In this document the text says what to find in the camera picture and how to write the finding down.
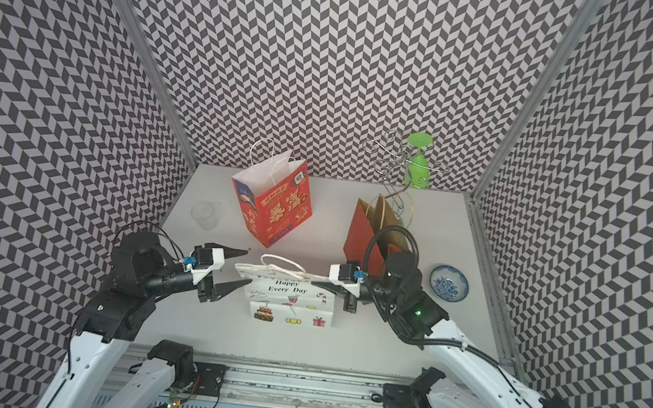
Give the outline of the plain red paper bag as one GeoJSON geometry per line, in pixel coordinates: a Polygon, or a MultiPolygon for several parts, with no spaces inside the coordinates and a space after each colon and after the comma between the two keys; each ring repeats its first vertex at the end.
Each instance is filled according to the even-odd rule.
{"type": "MultiPolygon", "coordinates": [[[[379,230],[390,225],[399,225],[399,220],[383,195],[378,195],[371,202],[359,199],[343,246],[348,262],[362,265],[368,244],[379,230]]],[[[389,255],[402,251],[409,251],[403,234],[392,231],[382,234],[371,251],[366,272],[373,277],[380,276],[389,255]]]]}

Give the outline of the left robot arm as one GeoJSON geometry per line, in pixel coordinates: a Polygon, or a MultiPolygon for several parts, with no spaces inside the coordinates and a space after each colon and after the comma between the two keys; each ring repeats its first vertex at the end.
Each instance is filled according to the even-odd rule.
{"type": "MultiPolygon", "coordinates": [[[[198,245],[186,255],[176,243],[162,245],[158,229],[115,238],[112,270],[70,329],[66,357],[36,408],[92,408],[111,371],[128,351],[158,303],[171,295],[197,293],[200,302],[217,302],[246,285],[244,279],[216,284],[213,273],[244,251],[217,243],[198,245]]],[[[150,408],[166,391],[184,396],[220,394],[225,368],[198,365],[187,344],[162,340],[138,365],[122,390],[101,408],[150,408]]]]}

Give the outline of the clear plastic cup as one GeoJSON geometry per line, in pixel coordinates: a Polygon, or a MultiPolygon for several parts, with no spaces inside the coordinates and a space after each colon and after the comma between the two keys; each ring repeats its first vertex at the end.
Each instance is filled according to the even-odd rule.
{"type": "Polygon", "coordinates": [[[217,206],[213,202],[198,201],[191,208],[191,218],[202,230],[215,229],[219,223],[217,206]]]}

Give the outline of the white happy every day bag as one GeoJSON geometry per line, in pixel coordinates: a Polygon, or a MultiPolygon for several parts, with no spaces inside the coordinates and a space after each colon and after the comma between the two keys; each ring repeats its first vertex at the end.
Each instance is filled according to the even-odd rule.
{"type": "Polygon", "coordinates": [[[253,319],[320,330],[333,326],[336,294],[318,287],[319,283],[331,285],[328,277],[267,253],[261,255],[258,264],[238,263],[235,269],[248,281],[244,294],[253,319]]]}

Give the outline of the red printed paper bag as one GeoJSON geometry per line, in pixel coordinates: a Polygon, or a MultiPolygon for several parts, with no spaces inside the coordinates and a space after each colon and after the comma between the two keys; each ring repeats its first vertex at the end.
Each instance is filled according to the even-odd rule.
{"type": "Polygon", "coordinates": [[[293,149],[232,176],[246,228],[267,249],[313,213],[308,163],[293,149]]]}

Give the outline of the blue white ceramic dish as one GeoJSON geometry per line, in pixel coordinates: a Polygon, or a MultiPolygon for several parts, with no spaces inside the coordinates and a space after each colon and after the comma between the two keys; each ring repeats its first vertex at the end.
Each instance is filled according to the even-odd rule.
{"type": "Polygon", "coordinates": [[[441,300],[450,303],[463,301],[470,292],[470,283],[459,269],[450,265],[438,265],[429,275],[430,288],[441,300]]]}

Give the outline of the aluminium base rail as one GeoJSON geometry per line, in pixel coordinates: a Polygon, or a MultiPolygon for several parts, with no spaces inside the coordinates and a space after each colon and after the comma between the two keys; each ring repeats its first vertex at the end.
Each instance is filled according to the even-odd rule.
{"type": "MultiPolygon", "coordinates": [[[[139,363],[117,392],[95,379],[76,402],[52,408],[488,408],[449,379],[434,384],[396,383],[380,376],[275,364],[170,361],[165,354],[139,363]]],[[[538,408],[521,397],[502,395],[508,408],[538,408]]]]}

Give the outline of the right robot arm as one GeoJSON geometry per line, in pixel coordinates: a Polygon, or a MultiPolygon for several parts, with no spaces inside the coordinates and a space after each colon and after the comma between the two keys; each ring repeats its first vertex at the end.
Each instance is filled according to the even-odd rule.
{"type": "Polygon", "coordinates": [[[401,342],[428,352],[457,376],[428,369],[410,387],[416,408],[571,408],[559,395],[543,396],[503,369],[478,348],[446,310],[422,287],[418,243],[408,229],[388,226],[410,245],[384,263],[380,276],[369,271],[369,257],[360,265],[341,264],[328,280],[315,286],[340,295],[348,313],[370,301],[401,342]]]}

